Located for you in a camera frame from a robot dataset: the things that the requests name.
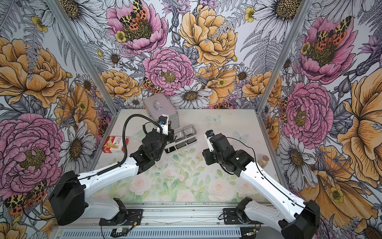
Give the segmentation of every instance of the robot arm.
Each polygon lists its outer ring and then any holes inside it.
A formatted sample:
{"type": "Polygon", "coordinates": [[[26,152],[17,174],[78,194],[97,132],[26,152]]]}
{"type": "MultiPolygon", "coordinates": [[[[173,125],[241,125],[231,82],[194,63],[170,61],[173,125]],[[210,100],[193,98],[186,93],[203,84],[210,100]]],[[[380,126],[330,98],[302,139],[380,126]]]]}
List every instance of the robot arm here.
{"type": "Polygon", "coordinates": [[[319,226],[320,209],[314,201],[305,202],[270,177],[244,150],[235,151],[227,138],[206,132],[208,149],[203,151],[207,165],[219,163],[228,172],[255,187],[276,209],[263,206],[250,198],[239,203],[237,216],[243,222],[259,221],[280,231],[286,239],[311,239],[319,226]]]}
{"type": "MultiPolygon", "coordinates": [[[[150,120],[144,115],[135,116],[150,120]]],[[[126,207],[120,199],[105,201],[90,196],[116,181],[148,170],[160,159],[167,142],[174,141],[174,130],[170,129],[168,115],[160,116],[158,122],[153,123],[158,128],[146,134],[142,145],[130,157],[125,153],[125,158],[121,162],[104,168],[78,175],[73,171],[63,174],[49,196],[58,225],[67,225],[80,217],[101,218],[101,221],[109,225],[122,224],[126,221],[126,207]]]]}

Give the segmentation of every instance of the white daisy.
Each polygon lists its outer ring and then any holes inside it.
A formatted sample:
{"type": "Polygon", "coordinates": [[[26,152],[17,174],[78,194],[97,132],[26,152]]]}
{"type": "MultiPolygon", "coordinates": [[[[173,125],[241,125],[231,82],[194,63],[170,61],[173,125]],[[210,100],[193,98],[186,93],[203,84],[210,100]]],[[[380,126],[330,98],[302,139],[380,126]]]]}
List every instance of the white daisy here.
{"type": "Polygon", "coordinates": [[[112,67],[122,64],[122,55],[117,49],[110,49],[104,53],[104,61],[112,67]]]}
{"type": "Polygon", "coordinates": [[[374,219],[370,217],[366,220],[367,227],[358,234],[357,239],[371,239],[371,238],[382,238],[382,220],[381,217],[374,219]]]}
{"type": "Polygon", "coordinates": [[[265,103],[263,110],[261,111],[261,117],[263,119],[266,119],[270,113],[272,112],[272,106],[268,103],[268,101],[265,103]]]}
{"type": "Polygon", "coordinates": [[[203,109],[206,108],[212,95],[211,89],[201,89],[202,84],[195,84],[192,88],[185,85],[174,91],[175,95],[170,97],[170,102],[179,109],[203,109]]]}
{"type": "Polygon", "coordinates": [[[301,0],[257,0],[253,18],[257,20],[255,32],[262,31],[261,38],[270,33],[270,39],[280,43],[293,24],[301,0]]]}
{"type": "Polygon", "coordinates": [[[370,11],[374,3],[375,0],[325,0],[321,2],[321,15],[338,22],[348,16],[357,17],[361,11],[370,11]]]}
{"type": "Polygon", "coordinates": [[[93,84],[93,81],[92,81],[92,78],[90,78],[89,75],[82,75],[80,78],[79,78],[79,83],[81,84],[82,88],[84,88],[85,90],[89,91],[95,87],[95,85],[93,84]]]}
{"type": "Polygon", "coordinates": [[[95,150],[94,135],[87,130],[87,123],[81,121],[77,132],[73,126],[69,126],[68,137],[69,141],[61,144],[61,152],[58,155],[61,159],[58,166],[63,166],[64,173],[71,170],[75,174],[84,172],[88,169],[90,156],[95,150]]]}
{"type": "Polygon", "coordinates": [[[249,77],[252,77],[253,72],[249,67],[238,67],[236,71],[236,76],[239,78],[239,81],[248,80],[249,77]]]}
{"type": "Polygon", "coordinates": [[[129,0],[105,0],[105,3],[108,8],[111,8],[114,5],[117,5],[118,8],[122,8],[122,3],[124,3],[126,7],[130,6],[129,0]]]}
{"type": "Polygon", "coordinates": [[[316,160],[312,155],[304,153],[304,149],[304,143],[299,142],[292,135],[289,138],[282,136],[277,148],[281,166],[286,171],[290,184],[297,187],[298,190],[308,188],[304,178],[312,188],[316,188],[316,184],[318,184],[316,175],[309,168],[309,165],[315,164],[316,160]]]}
{"type": "MultiPolygon", "coordinates": [[[[53,26],[58,39],[63,36],[63,30],[46,4],[51,0],[30,0],[29,5],[34,9],[34,14],[41,18],[44,26],[53,26]]],[[[104,31],[103,25],[107,20],[103,17],[104,4],[98,0],[60,0],[69,20],[73,23],[78,36],[85,43],[101,40],[100,32],[104,31]]]]}
{"type": "Polygon", "coordinates": [[[133,109],[141,109],[143,107],[143,100],[138,98],[138,96],[130,97],[126,103],[133,109]]]}

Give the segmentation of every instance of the small glass jar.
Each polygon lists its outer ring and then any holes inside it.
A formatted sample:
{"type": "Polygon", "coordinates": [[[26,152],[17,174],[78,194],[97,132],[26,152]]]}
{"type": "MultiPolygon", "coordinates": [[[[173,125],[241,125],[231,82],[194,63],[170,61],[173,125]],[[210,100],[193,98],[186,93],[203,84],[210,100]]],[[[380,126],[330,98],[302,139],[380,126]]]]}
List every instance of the small glass jar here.
{"type": "Polygon", "coordinates": [[[260,167],[265,168],[265,166],[269,162],[269,157],[266,155],[263,155],[261,158],[257,160],[257,163],[259,164],[260,167]]]}
{"type": "MultiPolygon", "coordinates": [[[[179,129],[177,131],[174,132],[174,139],[175,139],[175,142],[179,142],[179,141],[182,141],[183,139],[186,138],[186,134],[183,132],[183,130],[179,129]]],[[[175,145],[175,147],[177,149],[180,149],[182,147],[186,146],[186,142],[181,142],[177,145],[175,145]]]]}
{"type": "MultiPolygon", "coordinates": [[[[183,132],[185,133],[187,138],[192,137],[193,135],[196,135],[196,129],[194,128],[193,125],[189,125],[183,128],[183,132]]],[[[190,138],[189,140],[186,140],[188,144],[194,143],[196,141],[196,136],[190,138]]]]}

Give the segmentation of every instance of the butterfly decal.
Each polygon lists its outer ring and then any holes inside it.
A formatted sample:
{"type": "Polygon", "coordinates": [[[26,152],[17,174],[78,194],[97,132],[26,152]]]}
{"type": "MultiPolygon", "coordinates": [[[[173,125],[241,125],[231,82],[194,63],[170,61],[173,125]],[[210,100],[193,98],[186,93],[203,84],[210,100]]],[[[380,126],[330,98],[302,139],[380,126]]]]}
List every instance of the butterfly decal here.
{"type": "Polygon", "coordinates": [[[24,210],[32,208],[35,204],[42,202],[47,195],[46,187],[47,181],[43,180],[38,183],[33,190],[32,198],[26,200],[26,195],[15,195],[4,200],[4,205],[10,209],[9,214],[17,216],[23,213],[22,203],[24,201],[24,210]]]}
{"type": "Polygon", "coordinates": [[[163,91],[162,87],[154,85],[151,80],[147,79],[146,77],[143,79],[142,86],[143,88],[149,89],[149,91],[153,92],[154,94],[159,94],[163,91]]]}
{"type": "Polygon", "coordinates": [[[208,116],[208,119],[210,120],[210,123],[213,124],[213,123],[218,123],[220,124],[222,122],[221,120],[222,116],[221,115],[218,115],[216,117],[213,117],[213,116],[208,116]]]}
{"type": "Polygon", "coordinates": [[[245,143],[247,142],[249,135],[240,136],[239,132],[235,131],[233,137],[237,140],[240,140],[242,143],[245,143]]]}
{"type": "Polygon", "coordinates": [[[279,106],[280,106],[280,121],[285,123],[287,122],[288,120],[288,117],[287,117],[287,105],[288,105],[288,98],[285,97],[284,99],[282,99],[279,103],[279,106]]]}
{"type": "Polygon", "coordinates": [[[143,7],[141,0],[134,0],[130,15],[120,18],[122,25],[132,31],[138,30],[144,20],[147,20],[147,9],[143,7]]]}
{"type": "Polygon", "coordinates": [[[350,26],[351,19],[351,16],[346,17],[339,23],[339,25],[335,29],[330,30],[329,32],[325,30],[317,32],[316,48],[318,50],[324,50],[327,47],[330,47],[331,44],[339,45],[341,42],[343,42],[346,36],[348,35],[346,30],[350,26]]]}

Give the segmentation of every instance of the purple thistle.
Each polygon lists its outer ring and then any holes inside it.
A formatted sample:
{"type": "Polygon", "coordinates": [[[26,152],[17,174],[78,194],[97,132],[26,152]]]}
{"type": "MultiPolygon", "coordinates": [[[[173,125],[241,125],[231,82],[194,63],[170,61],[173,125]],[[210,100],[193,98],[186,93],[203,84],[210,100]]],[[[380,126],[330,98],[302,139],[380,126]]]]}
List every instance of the purple thistle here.
{"type": "Polygon", "coordinates": [[[167,14],[172,13],[177,15],[178,13],[184,15],[186,12],[190,11],[190,1],[189,0],[163,0],[162,2],[164,8],[163,12],[167,14]]]}
{"type": "Polygon", "coordinates": [[[203,6],[209,6],[210,8],[216,8],[217,7],[217,0],[200,0],[199,2],[203,6]]]}

